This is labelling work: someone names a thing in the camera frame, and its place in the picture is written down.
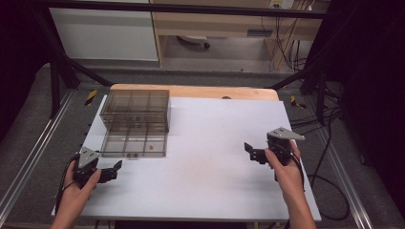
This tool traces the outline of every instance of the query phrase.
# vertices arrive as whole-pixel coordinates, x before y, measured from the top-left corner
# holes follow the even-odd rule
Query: white surface
[[[147,0],[116,2],[148,3]],[[71,58],[158,61],[150,12],[50,10]]]
[[[171,97],[171,105],[167,157],[124,158],[117,179],[93,191],[83,217],[288,219],[273,172],[250,161],[244,150],[244,142],[265,148],[269,130],[290,129],[282,102]],[[84,146],[99,150],[105,132],[97,114]],[[98,168],[116,162],[101,157]],[[320,220],[307,179],[306,196],[314,219]]]

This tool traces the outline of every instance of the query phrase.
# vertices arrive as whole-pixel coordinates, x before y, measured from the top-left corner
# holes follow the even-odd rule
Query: white table
[[[98,110],[84,146],[100,150]],[[249,160],[244,142],[266,147],[266,132],[290,129],[280,101],[171,97],[167,156],[124,158],[116,180],[97,185],[82,217],[96,219],[272,221],[288,219],[274,173]],[[101,157],[98,168],[118,158]],[[306,197],[321,220],[305,177]]]

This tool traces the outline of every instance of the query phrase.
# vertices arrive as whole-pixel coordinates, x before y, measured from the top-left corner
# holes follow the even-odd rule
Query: wooden edge
[[[206,97],[235,99],[254,99],[278,101],[278,94],[271,89],[228,88],[228,87],[197,87],[178,85],[148,85],[148,84],[116,84],[111,90],[169,90],[172,97]]]

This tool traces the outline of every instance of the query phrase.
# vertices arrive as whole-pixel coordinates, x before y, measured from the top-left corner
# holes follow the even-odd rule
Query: gray carpet
[[[193,73],[193,72],[165,72],[165,71],[99,71],[99,74],[117,83],[137,84],[177,84],[177,85],[204,85],[204,86],[247,86],[262,88],[278,82],[285,75],[272,75],[269,77],[260,73]],[[85,139],[85,133],[96,114],[98,104],[108,89],[98,89],[92,106],[84,106],[84,102],[93,85],[93,81],[85,76],[80,77],[83,86],[74,94],[72,103],[57,127],[45,152],[35,167],[32,176],[16,201],[7,223],[25,222],[50,224],[53,220],[51,211],[54,205],[54,195],[63,172],[66,161],[78,151]],[[0,195],[5,195],[8,187],[25,158],[45,128],[50,114],[50,78],[49,70],[41,70],[32,86],[32,91],[20,116],[14,122],[9,134],[0,145]],[[280,95],[285,102],[289,119],[298,119],[310,116],[308,109],[290,106],[290,96]],[[297,94],[299,101],[304,101]],[[297,129],[303,133],[315,126]],[[306,135],[307,140],[299,142],[298,146],[303,152],[304,165],[308,174],[313,173],[314,167],[323,151],[323,144],[317,132]],[[371,167],[363,166],[359,154],[352,144],[351,136],[345,127],[344,120],[336,119],[332,124],[332,142],[339,152],[346,166],[355,188],[363,201],[366,211],[375,228],[405,228],[405,223],[378,175]],[[319,173],[321,176],[337,184],[328,158],[325,158]],[[317,180],[314,188],[319,208],[327,215],[341,216],[345,210],[343,199],[326,183]],[[81,220],[81,225],[91,225],[91,220]],[[352,215],[341,221],[324,219],[317,223],[321,228],[356,228]]]

